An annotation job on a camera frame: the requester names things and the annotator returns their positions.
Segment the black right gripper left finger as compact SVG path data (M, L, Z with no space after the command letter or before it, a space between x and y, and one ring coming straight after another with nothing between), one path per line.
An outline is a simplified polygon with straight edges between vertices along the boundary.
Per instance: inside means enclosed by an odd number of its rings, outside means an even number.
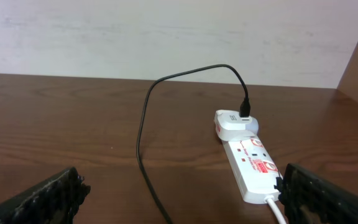
M0 224L73 224L91 187L69 167L0 203Z

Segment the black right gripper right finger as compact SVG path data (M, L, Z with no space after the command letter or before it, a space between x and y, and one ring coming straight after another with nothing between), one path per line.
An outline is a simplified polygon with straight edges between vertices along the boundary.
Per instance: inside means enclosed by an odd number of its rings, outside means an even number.
M358 224L358 196L298 164L288 164L274 188L289 223Z

